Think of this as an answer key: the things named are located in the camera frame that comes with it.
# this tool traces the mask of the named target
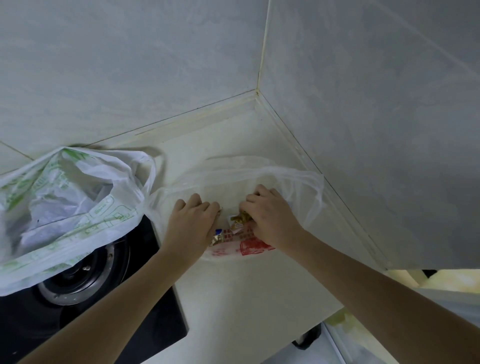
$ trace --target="person's left hand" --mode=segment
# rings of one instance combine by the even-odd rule
[[[217,202],[202,203],[198,194],[193,194],[187,203],[178,200],[168,220],[160,253],[189,267],[193,265],[212,241],[219,211]]]

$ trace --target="white countertop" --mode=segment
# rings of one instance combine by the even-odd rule
[[[175,121],[128,141],[115,139],[102,145],[157,155],[157,164],[164,164],[154,188],[211,157],[257,155],[306,169],[273,119],[253,104],[226,120],[214,115],[196,124]],[[333,221],[330,208],[324,208],[312,232],[338,250],[374,265],[363,246],[352,245],[354,237],[342,228],[345,222]],[[237,261],[200,260],[175,289],[188,335],[145,363],[260,363],[341,308],[307,271],[279,251]]]

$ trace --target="person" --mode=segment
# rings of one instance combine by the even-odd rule
[[[219,210],[198,194],[178,200],[158,253],[20,363],[115,362],[152,307],[203,254]],[[259,239],[309,271],[400,363],[480,363],[480,329],[315,238],[275,189],[258,185],[240,210],[252,217],[248,225]]]

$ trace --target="transparent plastic bag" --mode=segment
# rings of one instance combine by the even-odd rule
[[[217,201],[222,207],[217,228],[228,228],[227,216],[238,214],[238,206],[256,185],[276,188],[289,203],[300,224],[307,228],[322,209],[323,176],[319,173],[279,167],[261,157],[245,156],[208,159],[181,175],[170,186],[150,196],[150,215],[159,233],[165,237],[168,218],[178,199],[188,200],[198,193],[202,201]],[[265,243],[242,238],[207,248],[204,259],[243,258],[273,248]]]
[[[155,175],[144,152],[61,147],[2,176],[0,295],[40,283],[135,228]]]

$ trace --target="burner ring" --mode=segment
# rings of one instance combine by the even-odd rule
[[[49,288],[47,288],[44,282],[41,282],[37,286],[42,296],[50,303],[57,304],[59,306],[77,304],[92,297],[105,283],[113,267],[115,246],[113,243],[111,243],[105,245],[104,248],[107,250],[107,261],[105,263],[105,267],[97,279],[91,282],[87,287],[84,287],[83,289],[73,293],[58,294],[52,292]]]

